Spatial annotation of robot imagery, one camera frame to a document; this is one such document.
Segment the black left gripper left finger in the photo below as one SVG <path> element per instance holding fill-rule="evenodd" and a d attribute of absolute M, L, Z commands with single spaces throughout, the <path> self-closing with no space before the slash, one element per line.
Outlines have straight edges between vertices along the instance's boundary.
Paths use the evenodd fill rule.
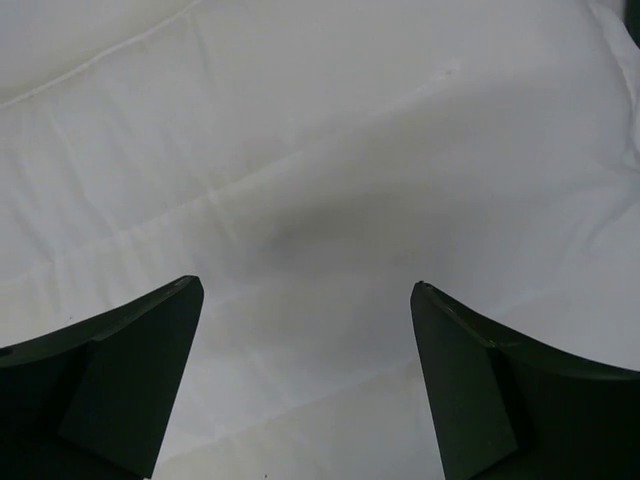
<path fill-rule="evenodd" d="M 149 479 L 203 306 L 183 276 L 1 350 L 4 479 Z"/>

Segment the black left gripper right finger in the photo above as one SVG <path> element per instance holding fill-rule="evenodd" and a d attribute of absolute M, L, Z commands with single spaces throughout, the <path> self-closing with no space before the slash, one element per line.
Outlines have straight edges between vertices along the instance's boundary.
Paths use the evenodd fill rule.
<path fill-rule="evenodd" d="M 635 479 L 639 375 L 486 318 L 419 282 L 411 314 L 448 479 Z"/>

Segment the white pillow yellow edge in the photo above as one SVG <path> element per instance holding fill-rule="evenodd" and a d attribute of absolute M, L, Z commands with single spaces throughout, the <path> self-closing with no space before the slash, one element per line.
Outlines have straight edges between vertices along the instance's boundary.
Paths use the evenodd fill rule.
<path fill-rule="evenodd" d="M 439 479 L 431 283 L 639 366 L 639 49 L 593 1 L 198 1 L 1 109 L 1 341 L 183 275 L 159 479 Z"/>

